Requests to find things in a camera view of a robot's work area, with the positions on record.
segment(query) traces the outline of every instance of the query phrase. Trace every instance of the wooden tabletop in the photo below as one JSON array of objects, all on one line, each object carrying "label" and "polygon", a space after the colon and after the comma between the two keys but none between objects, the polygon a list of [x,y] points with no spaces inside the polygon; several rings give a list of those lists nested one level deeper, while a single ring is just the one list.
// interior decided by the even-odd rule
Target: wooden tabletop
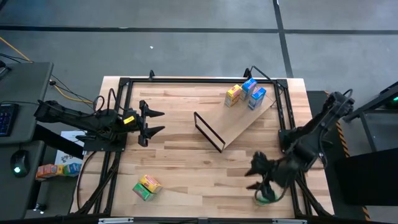
[{"label": "wooden tabletop", "polygon": [[[100,95],[107,96],[110,88],[117,90],[120,77],[104,77]],[[303,79],[287,79],[296,126],[311,119]],[[228,217],[228,218],[292,218],[292,198],[288,190],[277,202],[258,207],[253,202],[254,192],[245,187],[260,177],[244,177],[250,168],[252,155],[264,152],[270,159],[282,157],[277,132],[280,129],[276,104],[269,108],[247,130],[220,154],[195,128],[194,111],[210,111],[224,103],[225,93],[232,84],[224,83],[135,83],[131,106],[145,100],[150,109],[163,111],[164,116],[149,118],[149,127],[165,129],[149,140],[148,147],[140,147],[137,133],[128,135],[122,153],[114,193],[112,216],[129,217]],[[267,97],[275,100],[272,85]],[[103,152],[98,152],[86,167],[80,185],[80,204],[91,196],[98,185],[103,163]],[[150,202],[144,202],[133,191],[138,179],[148,174],[164,189]],[[324,208],[333,213],[325,172],[316,162],[306,173],[308,188]],[[277,195],[282,191],[275,184]],[[104,190],[101,210],[108,196]],[[300,208],[304,211],[302,194],[298,188]],[[71,212],[77,210],[76,195]]]}]

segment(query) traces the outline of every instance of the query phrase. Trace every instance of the blue box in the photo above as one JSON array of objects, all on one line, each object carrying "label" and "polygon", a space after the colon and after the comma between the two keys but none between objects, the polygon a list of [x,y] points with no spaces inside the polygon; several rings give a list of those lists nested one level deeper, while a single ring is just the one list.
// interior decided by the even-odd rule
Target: blue box
[{"label": "blue box", "polygon": [[248,81],[244,82],[242,84],[241,100],[248,99],[256,85],[257,81],[255,81],[253,78],[250,78]]},{"label": "blue box", "polygon": [[264,99],[264,97],[266,95],[266,92],[267,92],[267,90],[265,90],[263,87],[256,88],[253,91],[253,94],[250,96],[250,100],[249,100],[250,109],[254,110],[261,105],[262,100]]}]

